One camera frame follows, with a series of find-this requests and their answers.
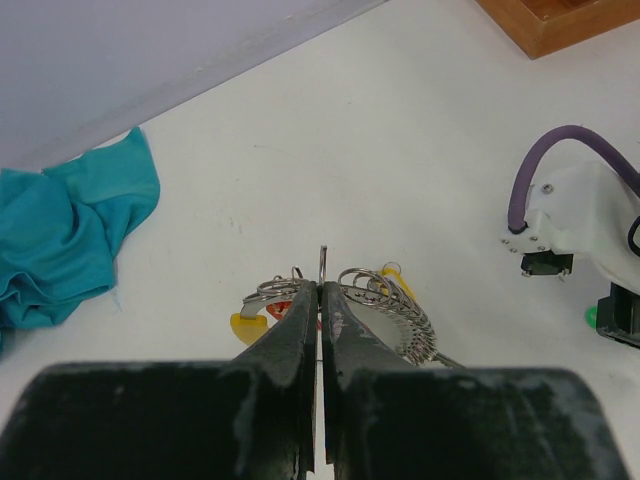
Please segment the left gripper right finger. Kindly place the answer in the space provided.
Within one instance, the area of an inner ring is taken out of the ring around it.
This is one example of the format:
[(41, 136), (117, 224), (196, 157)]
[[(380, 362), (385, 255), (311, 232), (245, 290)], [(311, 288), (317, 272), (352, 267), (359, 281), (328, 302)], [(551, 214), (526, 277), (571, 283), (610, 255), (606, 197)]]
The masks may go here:
[(322, 289), (327, 461), (339, 479), (625, 479), (600, 403), (571, 371), (420, 369)]

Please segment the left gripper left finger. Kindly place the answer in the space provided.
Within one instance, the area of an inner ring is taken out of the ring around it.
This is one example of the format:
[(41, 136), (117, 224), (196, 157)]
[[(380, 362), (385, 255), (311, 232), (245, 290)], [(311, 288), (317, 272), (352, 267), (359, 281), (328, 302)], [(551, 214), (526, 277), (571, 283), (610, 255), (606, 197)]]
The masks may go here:
[(316, 285), (229, 361), (43, 369), (1, 435), (5, 479), (302, 479), (314, 469)]

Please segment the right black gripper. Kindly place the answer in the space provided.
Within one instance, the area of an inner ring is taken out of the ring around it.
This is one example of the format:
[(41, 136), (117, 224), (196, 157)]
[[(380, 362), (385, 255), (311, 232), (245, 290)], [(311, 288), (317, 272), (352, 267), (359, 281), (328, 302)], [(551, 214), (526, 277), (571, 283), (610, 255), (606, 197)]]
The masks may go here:
[(639, 295), (614, 283), (597, 304), (596, 332), (608, 339), (640, 347)]

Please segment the green key tag with key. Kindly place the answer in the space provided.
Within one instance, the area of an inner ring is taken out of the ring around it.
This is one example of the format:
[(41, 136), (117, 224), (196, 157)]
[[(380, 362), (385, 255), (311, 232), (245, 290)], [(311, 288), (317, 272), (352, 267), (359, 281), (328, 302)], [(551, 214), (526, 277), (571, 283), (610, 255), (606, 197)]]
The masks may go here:
[(597, 328), (598, 307), (589, 307), (585, 312), (585, 322), (593, 330)]

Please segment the small red key tag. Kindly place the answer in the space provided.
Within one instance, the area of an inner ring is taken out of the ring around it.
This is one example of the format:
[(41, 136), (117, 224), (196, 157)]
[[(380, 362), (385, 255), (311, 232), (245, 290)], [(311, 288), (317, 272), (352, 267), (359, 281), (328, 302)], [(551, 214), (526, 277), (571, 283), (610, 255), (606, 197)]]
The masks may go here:
[(266, 306), (267, 312), (277, 321), (281, 321), (288, 313), (291, 301), (278, 301)]

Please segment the teal cloth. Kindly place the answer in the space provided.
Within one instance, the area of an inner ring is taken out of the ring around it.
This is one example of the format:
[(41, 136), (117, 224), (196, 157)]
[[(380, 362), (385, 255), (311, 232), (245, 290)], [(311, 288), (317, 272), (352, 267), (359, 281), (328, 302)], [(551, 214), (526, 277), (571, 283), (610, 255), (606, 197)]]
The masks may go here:
[(160, 181), (135, 127), (39, 173), (1, 171), (1, 330), (64, 322), (116, 286), (126, 237), (155, 210)]

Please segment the wooden compartment tray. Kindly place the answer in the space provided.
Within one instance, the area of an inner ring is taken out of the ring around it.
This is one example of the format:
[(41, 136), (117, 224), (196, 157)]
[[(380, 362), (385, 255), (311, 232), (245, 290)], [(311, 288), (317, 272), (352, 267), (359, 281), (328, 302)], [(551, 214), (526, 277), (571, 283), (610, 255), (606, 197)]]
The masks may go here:
[(638, 0), (478, 0), (530, 59), (538, 59), (639, 19)]

